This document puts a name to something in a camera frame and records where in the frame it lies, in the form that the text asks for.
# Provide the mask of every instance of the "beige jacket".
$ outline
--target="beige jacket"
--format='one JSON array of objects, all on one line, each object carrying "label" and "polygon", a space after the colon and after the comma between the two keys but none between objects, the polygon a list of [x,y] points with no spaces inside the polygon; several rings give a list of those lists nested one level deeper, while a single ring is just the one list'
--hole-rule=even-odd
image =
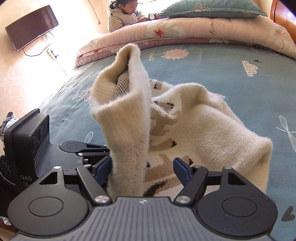
[{"label": "beige jacket", "polygon": [[108,30],[109,32],[114,32],[123,26],[132,25],[142,18],[145,18],[145,16],[138,10],[133,14],[125,14],[119,8],[111,9],[109,13]]}]

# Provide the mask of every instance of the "wooden floor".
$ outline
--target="wooden floor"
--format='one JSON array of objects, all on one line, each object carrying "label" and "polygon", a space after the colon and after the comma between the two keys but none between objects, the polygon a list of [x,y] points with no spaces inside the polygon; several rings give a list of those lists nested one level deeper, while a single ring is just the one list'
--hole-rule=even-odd
[{"label": "wooden floor", "polygon": [[3,241],[10,240],[14,235],[15,235],[15,233],[9,232],[9,231],[4,230],[4,229],[0,229],[0,238]]}]

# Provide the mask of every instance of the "silver screw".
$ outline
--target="silver screw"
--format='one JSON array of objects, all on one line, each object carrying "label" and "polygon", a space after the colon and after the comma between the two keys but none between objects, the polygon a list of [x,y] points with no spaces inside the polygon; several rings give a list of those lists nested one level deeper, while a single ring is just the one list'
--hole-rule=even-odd
[{"label": "silver screw", "polygon": [[179,196],[176,198],[176,201],[179,203],[189,203],[191,199],[190,197],[187,197],[187,196]]},{"label": "silver screw", "polygon": [[109,197],[101,195],[101,196],[97,196],[94,200],[98,203],[106,203],[109,201]]}]

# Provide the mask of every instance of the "wall-mounted tv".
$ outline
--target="wall-mounted tv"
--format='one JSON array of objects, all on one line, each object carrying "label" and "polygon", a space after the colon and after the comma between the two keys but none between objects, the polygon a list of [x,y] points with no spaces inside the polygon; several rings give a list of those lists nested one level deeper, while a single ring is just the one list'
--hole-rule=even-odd
[{"label": "wall-mounted tv", "polygon": [[58,26],[49,5],[39,8],[8,25],[6,32],[18,52],[38,37]]}]

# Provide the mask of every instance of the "folded comforter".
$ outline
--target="folded comforter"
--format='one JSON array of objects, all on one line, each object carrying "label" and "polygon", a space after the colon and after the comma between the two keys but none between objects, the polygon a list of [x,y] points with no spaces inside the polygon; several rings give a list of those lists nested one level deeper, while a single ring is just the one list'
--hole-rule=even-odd
[{"label": "folded comforter", "polygon": [[133,24],[102,34],[77,52],[75,68],[115,55],[128,43],[140,49],[175,44],[241,44],[264,46],[296,59],[288,31],[272,20],[256,18],[175,18]]}]

